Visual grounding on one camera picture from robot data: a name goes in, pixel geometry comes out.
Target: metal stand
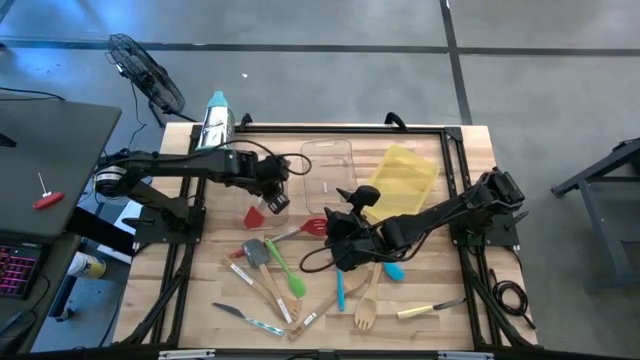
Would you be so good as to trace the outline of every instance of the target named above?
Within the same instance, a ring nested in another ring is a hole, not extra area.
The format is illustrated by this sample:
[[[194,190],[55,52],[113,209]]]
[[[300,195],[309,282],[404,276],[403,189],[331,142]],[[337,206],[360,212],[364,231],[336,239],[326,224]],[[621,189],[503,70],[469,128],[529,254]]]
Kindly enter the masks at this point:
[[[67,223],[67,231],[84,236],[125,255],[133,255],[133,235],[87,210],[76,207]]]
[[[640,177],[606,176],[619,167],[635,160],[638,156],[640,156],[640,139],[623,143],[602,160],[562,184],[551,188],[551,192],[556,197],[563,197],[571,190],[580,190],[584,205],[589,213],[595,237],[602,247],[607,250],[608,264],[613,274],[586,281],[584,288],[587,291],[640,284],[640,273],[634,272],[629,263],[629,258],[623,246],[624,239],[612,239],[606,235],[603,226],[604,217],[601,214],[601,210],[596,206],[593,190],[591,189],[592,183],[640,182]]]

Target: yellow container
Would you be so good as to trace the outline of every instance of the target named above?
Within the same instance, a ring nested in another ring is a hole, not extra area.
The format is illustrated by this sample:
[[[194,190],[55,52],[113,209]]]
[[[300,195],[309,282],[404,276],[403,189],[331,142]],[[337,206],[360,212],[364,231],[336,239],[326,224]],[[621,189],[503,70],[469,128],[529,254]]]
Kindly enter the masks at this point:
[[[369,179],[369,185],[380,191],[380,200],[374,207],[365,208],[365,214],[373,217],[374,221],[417,214],[439,172],[437,164],[405,148],[391,145]]]

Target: concrete floor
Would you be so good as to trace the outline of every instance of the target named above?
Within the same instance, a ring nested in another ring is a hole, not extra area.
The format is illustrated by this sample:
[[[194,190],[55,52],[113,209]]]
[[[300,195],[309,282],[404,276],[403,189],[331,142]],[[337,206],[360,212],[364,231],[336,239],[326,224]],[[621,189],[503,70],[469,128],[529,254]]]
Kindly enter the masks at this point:
[[[640,47],[635,1],[449,4],[460,46]],[[103,40],[113,32],[150,42],[447,44],[437,0],[22,0],[0,23],[0,37],[11,38]],[[395,111],[412,124],[461,123],[445,54],[151,55],[182,90],[185,113],[196,118],[203,116],[212,91],[222,89],[236,113],[251,112],[260,122],[378,123]],[[530,215],[518,229],[539,342],[550,349],[639,356],[640,291],[583,291],[585,279],[604,271],[601,249],[578,194],[558,200],[549,192],[618,141],[638,136],[637,58],[462,56],[461,64],[473,123],[489,126],[498,164],[527,196]],[[0,52],[0,83],[121,107],[108,152],[126,146],[137,128],[129,83],[103,51],[10,48]],[[162,132],[139,98],[141,121],[149,126],[135,147],[155,150]],[[111,299],[120,291],[102,289]],[[97,346],[111,313],[96,301],[96,291],[79,286],[74,302],[83,304],[87,316],[48,323],[35,350],[71,347],[59,341],[71,336],[78,339],[75,345]]]

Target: fan grille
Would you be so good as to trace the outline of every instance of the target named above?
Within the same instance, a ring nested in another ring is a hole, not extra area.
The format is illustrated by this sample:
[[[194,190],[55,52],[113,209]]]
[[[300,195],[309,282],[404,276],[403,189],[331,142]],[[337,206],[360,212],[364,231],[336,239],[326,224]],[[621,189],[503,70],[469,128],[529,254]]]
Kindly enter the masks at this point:
[[[184,97],[167,71],[125,34],[109,36],[109,53],[123,76],[130,79],[162,111],[179,113]]]

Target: red handle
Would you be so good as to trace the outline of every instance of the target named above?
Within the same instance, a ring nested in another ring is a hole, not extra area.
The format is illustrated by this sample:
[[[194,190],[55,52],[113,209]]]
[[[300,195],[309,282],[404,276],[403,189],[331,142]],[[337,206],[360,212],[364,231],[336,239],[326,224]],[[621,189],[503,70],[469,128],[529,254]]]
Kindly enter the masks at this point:
[[[53,193],[51,195],[47,195],[45,197],[43,197],[42,199],[36,201],[35,204],[33,204],[33,208],[36,210],[42,210],[42,209],[46,209],[49,206],[57,203],[58,201],[62,200],[62,198],[64,198],[64,193],[61,192],[57,192],[57,193]]]

